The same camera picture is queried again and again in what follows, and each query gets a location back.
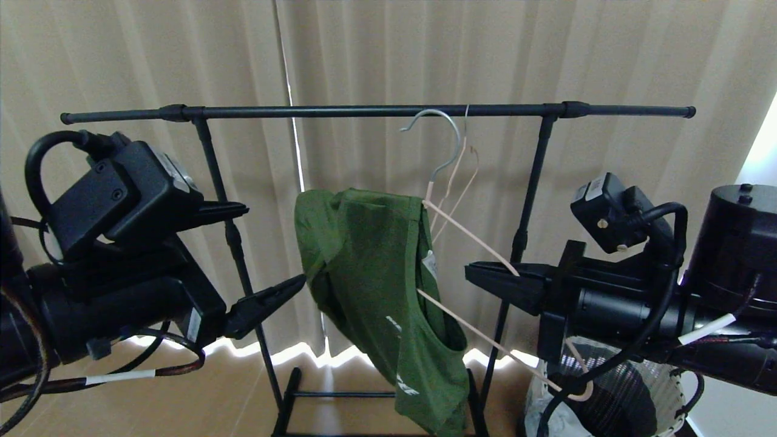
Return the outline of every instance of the black clothing rack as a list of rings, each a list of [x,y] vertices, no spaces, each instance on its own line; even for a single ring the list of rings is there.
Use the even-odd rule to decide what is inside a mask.
[[[542,103],[530,105],[500,104],[500,105],[403,105],[403,106],[317,106],[317,107],[188,107],[175,104],[161,107],[155,110],[122,110],[107,112],[91,112],[80,114],[63,113],[60,119],[64,124],[87,123],[95,121],[126,121],[126,120],[166,120],[174,122],[191,122],[197,129],[197,134],[202,143],[202,148],[207,160],[211,179],[219,201],[226,202],[227,194],[224,189],[224,181],[218,168],[218,161],[213,148],[211,131],[207,125],[208,119],[213,118],[326,118],[326,117],[413,117],[421,110],[436,109],[446,114],[468,117],[541,117],[542,123],[539,129],[537,149],[534,162],[531,166],[526,197],[524,198],[521,221],[513,238],[510,262],[521,262],[528,241],[528,225],[531,217],[531,209],[534,206],[535,195],[542,172],[542,164],[545,161],[545,151],[552,132],[553,124],[560,118],[577,118],[588,115],[640,115],[640,116],[665,116],[691,118],[695,115],[694,107],[645,107],[626,105],[589,105],[582,102]],[[240,277],[243,292],[246,295],[253,294],[253,288],[248,276],[246,260],[243,256],[240,231],[232,220],[225,222],[225,236],[229,249]],[[502,301],[497,316],[497,327],[494,340],[501,342],[509,304]],[[278,407],[278,417],[273,431],[273,437],[281,436],[311,436],[334,437],[315,434],[295,434],[287,431],[294,401],[298,397],[394,397],[393,392],[311,392],[300,391],[299,383],[302,371],[295,368],[291,372],[286,392],[280,392],[280,386],[275,375],[273,363],[270,360],[270,351],[267,349],[267,340],[264,330],[259,325],[256,327],[256,337],[259,340],[262,359],[267,367],[267,375],[270,386],[275,396]],[[478,437],[488,437],[488,429],[483,416],[486,406],[491,380],[493,378],[494,363],[497,360],[498,350],[491,349],[489,363],[483,380],[483,386],[478,393],[472,372],[469,373],[469,406],[472,412],[472,421]]]

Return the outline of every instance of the floor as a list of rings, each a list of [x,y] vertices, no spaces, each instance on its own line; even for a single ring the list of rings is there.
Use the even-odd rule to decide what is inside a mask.
[[[53,378],[98,375],[134,357],[141,347],[118,344],[98,362],[82,360],[56,369]],[[144,368],[190,360],[186,351],[162,347]],[[390,390],[390,385],[363,360],[352,359],[339,367],[316,367],[306,355],[277,366],[285,388],[291,370],[303,370],[303,390]],[[484,368],[471,364],[476,379]],[[493,436],[514,436],[523,411],[529,375],[514,363],[497,371],[486,408]],[[21,400],[2,405],[7,418]],[[183,376],[109,383],[78,393],[48,395],[8,437],[59,436],[269,436],[277,409],[267,372],[259,355],[236,358],[225,348],[208,356],[205,367]],[[297,400],[289,432],[319,433],[422,433],[410,420],[393,410],[391,399]]]

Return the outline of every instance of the hanger hook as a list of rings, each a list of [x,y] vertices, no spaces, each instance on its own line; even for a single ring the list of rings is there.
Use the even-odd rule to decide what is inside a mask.
[[[399,130],[402,132],[409,131],[410,129],[413,128],[413,125],[416,123],[416,120],[418,120],[419,117],[426,114],[435,114],[435,115],[439,115],[440,117],[443,117],[445,120],[448,121],[448,123],[451,124],[454,132],[456,133],[456,149],[453,152],[453,156],[448,161],[443,163],[441,166],[434,169],[434,171],[432,172],[432,176],[429,178],[430,182],[434,182],[434,178],[437,177],[437,173],[439,173],[440,170],[444,169],[445,167],[450,166],[456,160],[456,157],[458,156],[458,154],[462,152],[462,134],[458,131],[458,126],[456,125],[456,122],[453,121],[450,115],[446,114],[441,110],[436,110],[436,109],[422,110],[421,112],[416,114],[415,117],[413,117],[413,119],[410,121],[410,124],[408,124],[406,127],[401,128]]]

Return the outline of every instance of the green fabric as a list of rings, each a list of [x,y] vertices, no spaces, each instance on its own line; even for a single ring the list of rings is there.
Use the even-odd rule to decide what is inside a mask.
[[[430,434],[463,435],[467,341],[455,320],[416,292],[439,299],[436,272],[423,263],[431,238],[421,199],[306,191],[294,215],[313,299],[395,385],[397,412]]]

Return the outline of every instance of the curtain fold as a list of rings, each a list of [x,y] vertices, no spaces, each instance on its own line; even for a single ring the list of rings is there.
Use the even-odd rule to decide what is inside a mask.
[[[277,4],[295,105],[582,100],[698,108],[692,120],[558,121],[531,214],[527,262],[556,263],[568,239],[585,240],[590,256],[603,256],[569,203],[576,188],[604,171],[639,185],[655,203],[686,204],[691,246],[709,192],[733,183],[777,88],[774,2]],[[441,119],[399,133],[407,122],[299,120],[306,187],[423,196],[430,171],[450,156],[453,136]],[[505,256],[538,128],[538,118],[467,120],[480,173],[455,218]],[[464,158],[453,198],[472,161]],[[447,177],[440,175],[435,198]],[[452,226],[436,251],[446,305],[493,332],[498,300],[467,283],[462,269],[490,257]],[[511,310],[507,344],[533,351],[536,324]],[[326,333],[333,354],[347,347],[332,325]]]
[[[23,163],[40,136],[66,129],[60,112],[192,106],[288,105],[283,58],[269,2],[3,2],[2,188],[15,215],[36,218]],[[211,121],[230,200],[251,208],[235,220],[255,291],[300,273],[294,237],[299,192],[289,120]],[[215,200],[191,124],[127,121],[70,128],[122,131],[177,158]],[[88,169],[82,153],[55,148],[44,164],[54,199]],[[183,241],[228,306],[243,296],[224,226],[186,231]],[[42,262],[23,231],[28,264]],[[270,351],[299,341],[322,353],[320,315],[302,292],[265,323]],[[256,341],[250,334],[238,346]]]

